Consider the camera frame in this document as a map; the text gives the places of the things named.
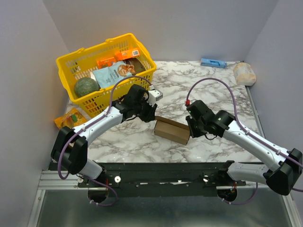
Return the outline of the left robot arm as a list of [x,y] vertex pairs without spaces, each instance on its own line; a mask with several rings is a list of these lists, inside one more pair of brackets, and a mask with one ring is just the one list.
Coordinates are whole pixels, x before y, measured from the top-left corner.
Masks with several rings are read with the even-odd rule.
[[157,89],[148,91],[137,84],[132,85],[126,95],[112,101],[96,117],[80,126],[61,128],[51,158],[58,163],[59,170],[84,175],[93,186],[101,186],[105,181],[104,168],[88,158],[89,145],[107,130],[132,118],[154,121],[156,103],[162,98],[162,92]]

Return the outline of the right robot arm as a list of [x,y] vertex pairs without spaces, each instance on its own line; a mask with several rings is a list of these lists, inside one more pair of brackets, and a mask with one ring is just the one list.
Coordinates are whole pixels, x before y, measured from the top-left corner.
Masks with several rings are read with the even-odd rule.
[[218,181],[229,185],[235,181],[251,181],[267,185],[271,190],[288,195],[303,172],[303,154],[298,149],[270,143],[245,126],[239,126],[235,116],[225,110],[214,113],[207,105],[196,100],[186,101],[186,117],[192,138],[212,134],[229,140],[255,157],[261,164],[227,162],[218,173]]

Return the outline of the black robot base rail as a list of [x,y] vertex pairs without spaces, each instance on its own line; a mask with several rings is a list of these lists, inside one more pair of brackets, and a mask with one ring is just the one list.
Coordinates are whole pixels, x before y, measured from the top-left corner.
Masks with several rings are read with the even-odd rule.
[[223,171],[219,163],[102,163],[102,183],[112,187],[118,197],[216,197],[219,190],[245,186]]

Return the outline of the brown cardboard box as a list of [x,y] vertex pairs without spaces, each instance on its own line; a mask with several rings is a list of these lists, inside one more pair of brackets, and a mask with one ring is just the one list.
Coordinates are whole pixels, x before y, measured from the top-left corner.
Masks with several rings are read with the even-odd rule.
[[190,137],[188,125],[160,116],[156,116],[155,118],[154,135],[182,145],[187,145]]

